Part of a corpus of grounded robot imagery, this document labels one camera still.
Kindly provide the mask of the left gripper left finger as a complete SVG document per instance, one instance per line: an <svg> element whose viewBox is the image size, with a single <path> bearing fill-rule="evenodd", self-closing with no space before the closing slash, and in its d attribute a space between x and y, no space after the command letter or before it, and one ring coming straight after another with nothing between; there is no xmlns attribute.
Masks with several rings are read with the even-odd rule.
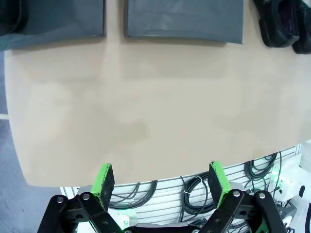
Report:
<svg viewBox="0 0 311 233"><path fill-rule="evenodd" d="M108 213L114 185L112 165L102 165L91 191L72 199L64 195L50 199L38 232L73 233L80 223L88 222L97 233L121 233L122 229Z"/></svg>

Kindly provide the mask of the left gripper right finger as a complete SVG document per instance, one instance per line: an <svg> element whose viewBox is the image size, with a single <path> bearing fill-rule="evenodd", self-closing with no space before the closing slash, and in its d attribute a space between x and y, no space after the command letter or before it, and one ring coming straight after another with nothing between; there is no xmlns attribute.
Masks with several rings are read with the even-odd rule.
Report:
<svg viewBox="0 0 311 233"><path fill-rule="evenodd" d="M235 219L241 219L251 233L286 233L286 227L270 192L253 195L231 187L220 162L209 164L208 186L215 211L201 229L202 233L225 233Z"/></svg>

